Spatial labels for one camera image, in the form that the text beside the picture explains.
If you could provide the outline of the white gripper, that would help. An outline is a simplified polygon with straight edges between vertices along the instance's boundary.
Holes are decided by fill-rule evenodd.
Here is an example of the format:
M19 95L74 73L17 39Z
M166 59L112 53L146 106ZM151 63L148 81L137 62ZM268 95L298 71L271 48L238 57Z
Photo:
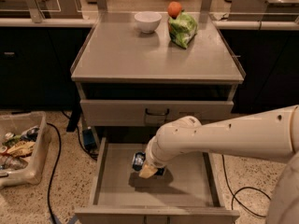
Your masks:
M170 156L159 147L156 137L149 140L145 151L148 164L143 164L139 176L150 178L157 173L157 168L164 168L169 163Z

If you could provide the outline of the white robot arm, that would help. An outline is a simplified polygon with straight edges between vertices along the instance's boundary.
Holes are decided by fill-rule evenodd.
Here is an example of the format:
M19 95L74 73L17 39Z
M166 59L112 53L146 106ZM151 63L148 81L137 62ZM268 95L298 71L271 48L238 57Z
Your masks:
M149 140L139 175L149 178L176 156L193 151L284 162L266 224L298 224L298 105L205 125L193 116L166 123Z

